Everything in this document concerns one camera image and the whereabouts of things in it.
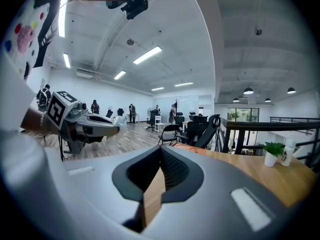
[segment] white pot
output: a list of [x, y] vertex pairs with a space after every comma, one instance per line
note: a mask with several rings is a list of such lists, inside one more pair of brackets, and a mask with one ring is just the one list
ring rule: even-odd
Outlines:
[[273, 167], [277, 161], [278, 157], [270, 154], [269, 152], [265, 153], [264, 165], [268, 167]]

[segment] backpack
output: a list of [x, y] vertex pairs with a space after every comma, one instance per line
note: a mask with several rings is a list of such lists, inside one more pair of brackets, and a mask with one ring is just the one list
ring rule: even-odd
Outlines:
[[41, 90], [40, 97], [39, 97], [39, 107], [40, 107], [40, 106], [46, 106], [46, 105], [47, 105], [48, 97], [47, 97], [46, 92], [47, 92], [47, 90], [45, 90], [45, 92], [43, 92], [43, 91]]
[[99, 114], [98, 104], [97, 105], [93, 104], [93, 113]]

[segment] fluorescent light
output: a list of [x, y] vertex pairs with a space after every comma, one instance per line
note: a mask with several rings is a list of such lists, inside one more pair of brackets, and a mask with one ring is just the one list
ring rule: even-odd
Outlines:
[[178, 87], [178, 86], [187, 86], [187, 85], [193, 85], [193, 82], [186, 82], [186, 83], [176, 84], [175, 87]]
[[71, 67], [70, 67], [70, 62], [69, 62], [69, 56], [68, 56], [68, 54], [64, 53], [64, 54], [63, 54], [63, 58], [64, 58], [65, 66], [70, 69]]
[[148, 51], [144, 55], [142, 55], [140, 58], [137, 58], [133, 63], [138, 65], [139, 63], [145, 61], [146, 59], [150, 58], [151, 56], [161, 52], [161, 48], [157, 46], [156, 48], [153, 48], [152, 50]]
[[162, 89], [164, 89], [164, 87], [159, 87], [159, 88], [151, 89], [151, 91], [158, 91], [158, 90], [162, 90]]
[[122, 77], [126, 72], [125, 71], [121, 71], [119, 74], [116, 75], [116, 77], [114, 78], [114, 80], [118, 80], [120, 77]]
[[61, 0], [60, 1], [58, 28], [59, 28], [59, 36], [62, 38], [66, 37], [65, 22], [66, 22], [67, 2], [68, 2], [68, 0]]

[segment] person's arm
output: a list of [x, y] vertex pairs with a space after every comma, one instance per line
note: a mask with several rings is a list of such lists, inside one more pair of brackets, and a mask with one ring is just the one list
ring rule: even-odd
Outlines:
[[39, 98], [40, 98], [40, 93], [41, 93], [41, 90], [39, 90], [38, 94], [36, 95], [37, 100], [39, 100]]
[[46, 91], [46, 97], [48, 98], [48, 101], [51, 99], [51, 92], [49, 90]]
[[28, 111], [24, 115], [21, 128], [37, 133], [52, 133], [58, 135], [59, 130], [51, 123], [51, 121], [46, 116], [44, 116], [43, 118], [43, 123], [41, 127], [40, 122], [42, 115], [45, 115], [45, 113], [40, 112], [39, 110], [36, 110], [33, 107], [29, 107]]

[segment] robotic arm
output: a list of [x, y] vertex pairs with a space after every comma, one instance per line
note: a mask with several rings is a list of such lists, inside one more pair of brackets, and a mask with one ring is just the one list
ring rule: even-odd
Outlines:
[[66, 91], [54, 92], [47, 110], [49, 120], [58, 128], [60, 136], [68, 143], [67, 154], [80, 154], [86, 143], [101, 142], [126, 132], [126, 119], [117, 116], [113, 121], [99, 114], [89, 113], [87, 104]]

